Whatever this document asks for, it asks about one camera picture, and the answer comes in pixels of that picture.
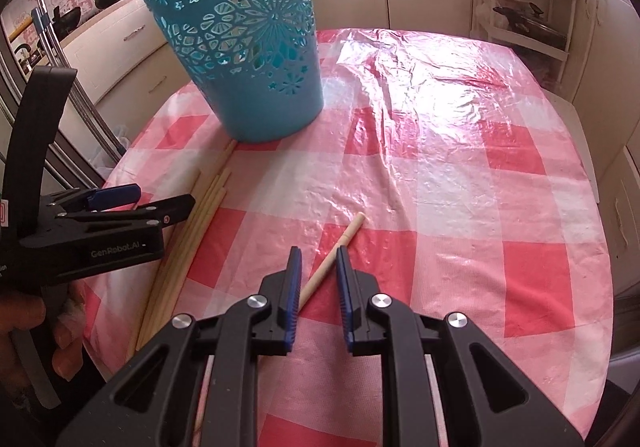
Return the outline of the person's left hand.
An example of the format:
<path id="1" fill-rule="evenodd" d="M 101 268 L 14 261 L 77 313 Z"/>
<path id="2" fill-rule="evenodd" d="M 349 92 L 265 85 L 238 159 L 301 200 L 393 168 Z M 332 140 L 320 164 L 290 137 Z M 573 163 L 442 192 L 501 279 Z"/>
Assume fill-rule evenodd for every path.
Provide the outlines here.
<path id="1" fill-rule="evenodd" d="M 77 283 L 42 295 L 1 290 L 1 387 L 11 398 L 30 392 L 46 409 L 62 404 L 79 372 L 86 325 L 85 295 Z"/>

